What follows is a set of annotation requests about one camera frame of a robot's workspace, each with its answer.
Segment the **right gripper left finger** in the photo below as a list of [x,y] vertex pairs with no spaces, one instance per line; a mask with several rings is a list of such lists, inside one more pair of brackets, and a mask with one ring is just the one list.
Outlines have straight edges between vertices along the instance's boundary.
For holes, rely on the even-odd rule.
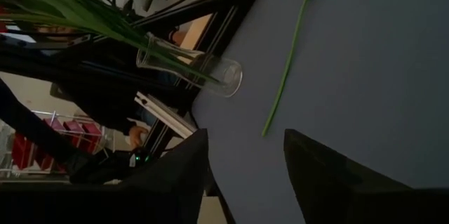
[[199,129],[117,185],[2,185],[1,222],[196,223],[207,173],[208,132]]

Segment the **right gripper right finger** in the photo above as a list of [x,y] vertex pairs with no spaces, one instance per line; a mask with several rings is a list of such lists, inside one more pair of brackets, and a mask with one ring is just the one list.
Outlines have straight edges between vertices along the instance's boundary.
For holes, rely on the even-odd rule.
[[409,187],[294,129],[283,150],[306,223],[448,222],[446,187]]

